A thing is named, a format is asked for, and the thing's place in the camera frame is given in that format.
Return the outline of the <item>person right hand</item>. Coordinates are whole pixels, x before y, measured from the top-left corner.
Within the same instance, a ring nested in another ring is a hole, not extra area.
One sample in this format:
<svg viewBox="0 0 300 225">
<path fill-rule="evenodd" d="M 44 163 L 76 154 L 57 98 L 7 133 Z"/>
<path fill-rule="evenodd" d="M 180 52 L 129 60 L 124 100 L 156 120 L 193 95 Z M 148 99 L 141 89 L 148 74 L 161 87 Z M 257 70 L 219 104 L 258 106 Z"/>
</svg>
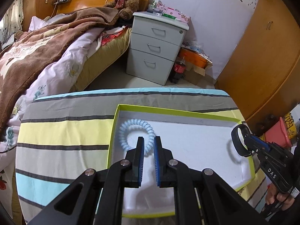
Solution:
<svg viewBox="0 0 300 225">
<path fill-rule="evenodd" d="M 288 208 L 290 208 L 295 199 L 291 196 L 289 196 L 287 193 L 286 194 L 282 194 L 280 192 L 278 192 L 277 188 L 271 184 L 268 188 L 267 194 L 266 194 L 266 198 L 265 198 L 265 202 L 267 205 L 272 204 L 275 200 L 278 200 L 279 202 L 282 202 L 282 210 L 287 210 Z"/>
</svg>

